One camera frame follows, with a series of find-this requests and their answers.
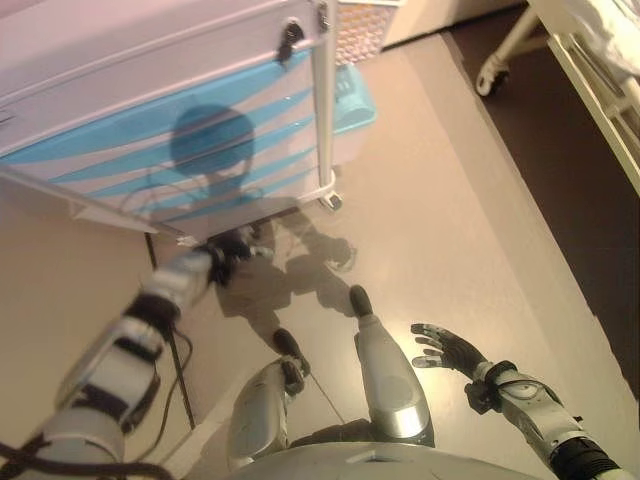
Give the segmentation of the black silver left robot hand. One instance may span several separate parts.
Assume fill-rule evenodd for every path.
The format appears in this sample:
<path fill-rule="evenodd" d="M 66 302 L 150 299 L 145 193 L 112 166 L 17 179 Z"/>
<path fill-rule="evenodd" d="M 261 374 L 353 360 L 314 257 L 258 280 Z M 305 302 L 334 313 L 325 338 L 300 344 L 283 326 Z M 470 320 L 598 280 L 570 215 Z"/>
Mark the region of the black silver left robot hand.
<path fill-rule="evenodd" d="M 258 232 L 250 225 L 210 237 L 206 242 L 207 250 L 212 258 L 209 282 L 226 286 L 238 263 L 254 257 L 272 259 L 274 250 L 259 245 L 258 240 Z"/>

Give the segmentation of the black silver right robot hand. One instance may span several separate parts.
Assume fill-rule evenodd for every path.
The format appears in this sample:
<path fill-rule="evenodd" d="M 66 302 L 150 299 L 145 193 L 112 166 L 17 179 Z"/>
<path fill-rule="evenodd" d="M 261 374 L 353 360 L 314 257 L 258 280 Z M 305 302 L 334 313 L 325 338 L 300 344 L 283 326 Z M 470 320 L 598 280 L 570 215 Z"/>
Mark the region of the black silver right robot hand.
<path fill-rule="evenodd" d="M 445 328 L 415 323 L 410 331 L 417 344 L 427 346 L 421 356 L 412 359 L 415 368 L 448 368 L 472 379 L 476 368 L 487 361 L 474 345 Z"/>

